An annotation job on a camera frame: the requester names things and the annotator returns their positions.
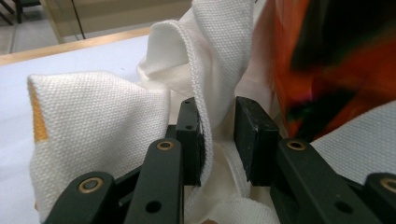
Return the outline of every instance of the table surface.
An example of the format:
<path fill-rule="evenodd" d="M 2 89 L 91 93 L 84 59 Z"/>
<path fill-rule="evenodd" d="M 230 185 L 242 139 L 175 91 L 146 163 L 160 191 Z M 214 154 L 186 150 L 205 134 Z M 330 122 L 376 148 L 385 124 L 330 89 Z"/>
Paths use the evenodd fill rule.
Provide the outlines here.
<path fill-rule="evenodd" d="M 35 144 L 28 76 L 108 71 L 138 81 L 148 33 L 133 30 L 0 56 L 0 223 L 39 223 L 29 175 Z"/>

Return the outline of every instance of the white sheet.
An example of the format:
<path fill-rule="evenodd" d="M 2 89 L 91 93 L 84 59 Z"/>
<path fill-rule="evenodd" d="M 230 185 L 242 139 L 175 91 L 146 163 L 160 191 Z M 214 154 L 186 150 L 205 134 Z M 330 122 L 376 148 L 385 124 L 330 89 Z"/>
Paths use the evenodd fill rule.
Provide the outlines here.
<path fill-rule="evenodd" d="M 130 81 L 145 56 L 141 36 L 89 49 L 0 66 L 0 223 L 38 223 L 29 176 L 34 150 L 32 109 L 26 78 L 78 71 L 108 71 Z"/>

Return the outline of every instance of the brass screw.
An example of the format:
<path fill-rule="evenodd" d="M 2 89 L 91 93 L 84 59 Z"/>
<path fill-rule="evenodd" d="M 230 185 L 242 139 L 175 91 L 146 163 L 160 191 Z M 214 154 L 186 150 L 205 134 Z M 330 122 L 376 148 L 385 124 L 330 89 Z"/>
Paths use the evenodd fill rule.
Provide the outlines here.
<path fill-rule="evenodd" d="M 81 182 L 78 186 L 78 190 L 81 193 L 92 193 L 103 185 L 103 179 L 99 177 L 91 177 Z"/>
<path fill-rule="evenodd" d="M 380 180 L 382 187 L 386 188 L 387 190 L 396 193 L 396 179 L 392 178 L 382 178 Z"/>
<path fill-rule="evenodd" d="M 164 150 L 164 151 L 172 149 L 174 146 L 175 146 L 175 144 L 171 141 L 163 141 L 163 142 L 157 144 L 157 148 L 160 150 Z"/>
<path fill-rule="evenodd" d="M 298 151 L 302 151 L 302 150 L 306 149 L 306 146 L 303 143 L 297 142 L 297 141 L 293 141 L 293 140 L 290 140 L 287 143 L 287 145 L 288 145 L 289 148 L 294 149 L 294 150 L 298 150 Z"/>

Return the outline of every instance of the floor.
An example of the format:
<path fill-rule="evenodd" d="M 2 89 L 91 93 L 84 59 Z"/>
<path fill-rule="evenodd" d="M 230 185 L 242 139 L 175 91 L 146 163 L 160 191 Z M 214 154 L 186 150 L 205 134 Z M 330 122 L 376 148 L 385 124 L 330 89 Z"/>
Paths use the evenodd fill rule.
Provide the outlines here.
<path fill-rule="evenodd" d="M 12 0 L 6 0 L 6 2 L 12 8 L 15 8 L 15 4 Z M 10 14 L 1 5 L 0 11 L 14 23 L 12 26 L 8 25 L 2 18 L 0 18 L 0 55 L 21 52 L 29 49 L 40 49 L 58 44 L 42 6 L 24 8 L 22 23 L 17 23 L 16 15 Z M 135 26 L 115 28 L 88 33 L 86 36 L 87 38 L 92 38 L 100 35 L 110 35 L 136 28 L 147 27 L 151 24 L 152 23 L 144 23 Z M 66 42 L 77 41 L 80 39 L 82 39 L 81 35 L 67 36 L 64 38 Z"/>

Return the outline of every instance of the wooden edge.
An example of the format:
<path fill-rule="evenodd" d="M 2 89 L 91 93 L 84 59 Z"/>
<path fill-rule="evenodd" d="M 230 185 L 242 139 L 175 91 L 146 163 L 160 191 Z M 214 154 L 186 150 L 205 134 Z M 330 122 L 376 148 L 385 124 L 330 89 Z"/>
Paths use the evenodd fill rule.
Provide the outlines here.
<path fill-rule="evenodd" d="M 149 34 L 149 27 L 146 27 L 146 28 L 122 32 L 114 35 L 104 35 L 95 38 L 79 40 L 76 42 L 70 42 L 66 44 L 46 47 L 42 49 L 32 49 L 23 52 L 13 53 L 13 54 L 0 55 L 0 65 L 18 63 L 35 58 L 50 56 L 53 54 L 73 51 L 77 49 L 86 49 L 98 45 L 104 45 L 104 44 L 130 39 L 142 35 L 148 35 L 148 34 Z"/>

